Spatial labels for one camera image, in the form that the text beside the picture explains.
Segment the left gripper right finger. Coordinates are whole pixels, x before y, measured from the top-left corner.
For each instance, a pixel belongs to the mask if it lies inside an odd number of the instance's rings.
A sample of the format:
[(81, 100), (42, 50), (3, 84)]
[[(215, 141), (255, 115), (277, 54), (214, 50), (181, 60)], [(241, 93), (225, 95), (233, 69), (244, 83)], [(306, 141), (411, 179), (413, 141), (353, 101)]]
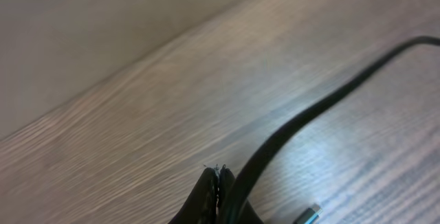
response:
[(222, 165), (219, 171), (217, 223), (263, 224), (248, 200), (238, 201), (232, 191), (236, 179), (232, 171)]

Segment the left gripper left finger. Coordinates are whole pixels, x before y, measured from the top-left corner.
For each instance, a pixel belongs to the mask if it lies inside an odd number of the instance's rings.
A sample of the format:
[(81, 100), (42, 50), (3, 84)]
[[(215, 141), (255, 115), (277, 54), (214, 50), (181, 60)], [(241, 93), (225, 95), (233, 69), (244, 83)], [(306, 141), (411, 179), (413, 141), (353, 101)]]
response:
[(169, 224), (212, 224), (217, 217), (219, 176), (205, 168), (194, 188)]

